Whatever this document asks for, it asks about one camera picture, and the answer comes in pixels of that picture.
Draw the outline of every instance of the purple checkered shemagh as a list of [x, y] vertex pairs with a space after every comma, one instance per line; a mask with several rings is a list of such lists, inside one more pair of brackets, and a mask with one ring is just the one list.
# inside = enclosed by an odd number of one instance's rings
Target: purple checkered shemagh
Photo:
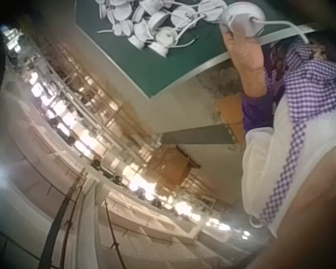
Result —
[[[336, 108], [336, 63], [311, 56], [312, 50], [300, 39], [290, 45], [286, 55], [289, 72], [283, 79], [294, 126], [286, 163], [260, 214], [260, 221], [266, 225], [274, 221], [293, 182], [306, 138], [306, 123]], [[267, 85], [271, 85], [273, 78], [267, 79]]]

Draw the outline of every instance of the green table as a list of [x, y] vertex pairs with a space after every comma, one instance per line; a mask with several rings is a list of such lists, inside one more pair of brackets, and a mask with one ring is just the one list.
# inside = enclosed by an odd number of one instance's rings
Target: green table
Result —
[[[181, 2], [193, 4], [198, 1]], [[300, 29], [305, 33], [314, 31], [305, 22], [296, 18], [286, 18], [277, 13], [263, 0], [250, 2], [256, 3], [265, 12], [267, 20], [286, 19], [300, 25]], [[113, 33], [97, 34], [97, 30], [111, 29], [112, 25], [107, 18], [103, 20], [99, 18], [99, 6], [94, 0], [76, 0], [75, 15], [78, 28], [147, 98], [152, 98], [157, 93], [176, 86], [229, 58], [218, 25], [203, 20], [179, 40], [179, 44], [184, 44], [198, 36], [192, 45], [170, 49], [168, 58], [164, 58], [149, 48], [138, 50], [127, 37], [118, 37]], [[296, 32], [291, 28], [269, 25], [265, 27], [260, 39], [262, 44], [267, 44], [293, 35], [296, 35]]]

